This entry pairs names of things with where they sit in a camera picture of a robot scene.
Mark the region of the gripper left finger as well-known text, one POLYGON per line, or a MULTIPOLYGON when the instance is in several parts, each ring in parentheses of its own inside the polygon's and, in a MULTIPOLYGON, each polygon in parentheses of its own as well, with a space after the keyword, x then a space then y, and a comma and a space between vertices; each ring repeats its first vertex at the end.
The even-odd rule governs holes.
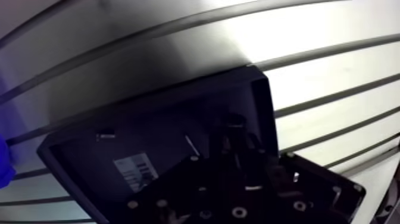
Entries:
POLYGON ((209 156, 192 155, 131 196, 135 223, 246 223, 257 177, 257 137, 240 114, 209 136, 209 156))

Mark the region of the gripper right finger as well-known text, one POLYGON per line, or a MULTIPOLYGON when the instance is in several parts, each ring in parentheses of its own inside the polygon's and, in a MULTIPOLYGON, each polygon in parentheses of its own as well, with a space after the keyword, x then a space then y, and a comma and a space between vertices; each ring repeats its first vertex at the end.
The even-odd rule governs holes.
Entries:
POLYGON ((263 186, 258 223, 351 223, 366 196, 350 179, 292 152, 270 154, 249 134, 263 186))

